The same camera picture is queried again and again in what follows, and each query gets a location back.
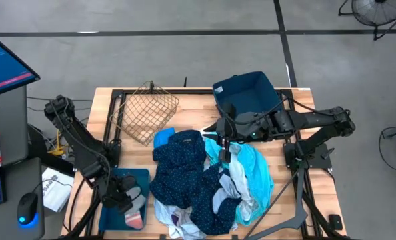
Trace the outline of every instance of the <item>white paper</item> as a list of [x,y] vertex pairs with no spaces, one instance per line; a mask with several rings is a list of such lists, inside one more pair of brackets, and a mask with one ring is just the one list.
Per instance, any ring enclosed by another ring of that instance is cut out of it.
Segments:
[[[42,180],[44,181],[47,179],[55,179],[63,184],[73,184],[73,177],[60,173],[51,168],[47,168],[42,174]],[[55,212],[60,212],[60,210],[62,210],[70,194],[70,186],[64,186],[56,181],[43,182],[44,206]]]

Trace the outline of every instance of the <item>gray desk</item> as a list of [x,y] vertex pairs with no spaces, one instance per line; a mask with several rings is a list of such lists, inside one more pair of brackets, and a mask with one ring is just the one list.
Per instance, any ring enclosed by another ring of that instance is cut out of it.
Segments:
[[17,205],[20,198],[41,182],[41,161],[26,159],[28,155],[26,87],[0,95],[0,147],[7,197],[7,201],[0,204],[0,239],[40,238],[44,235],[42,186],[35,191],[39,199],[39,221],[36,226],[23,229],[17,223]]

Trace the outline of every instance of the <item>blue tray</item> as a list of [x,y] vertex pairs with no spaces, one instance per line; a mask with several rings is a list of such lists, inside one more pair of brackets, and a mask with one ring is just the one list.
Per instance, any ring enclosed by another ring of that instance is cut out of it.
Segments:
[[250,111],[268,111],[280,102],[271,82],[261,71],[235,75],[215,83],[213,94],[218,106],[223,107],[224,103],[234,105],[236,116]]
[[[146,202],[142,208],[140,208],[140,216],[142,216],[143,227],[146,225],[146,213],[147,213],[147,200],[149,195],[149,182],[151,176],[147,169],[112,169],[112,173],[116,176],[122,175],[133,175],[136,177],[136,182],[142,187],[142,194],[146,197]],[[140,230],[129,227],[125,224],[124,214],[118,212],[117,207],[105,208],[102,207],[102,212],[100,214],[99,230]]]

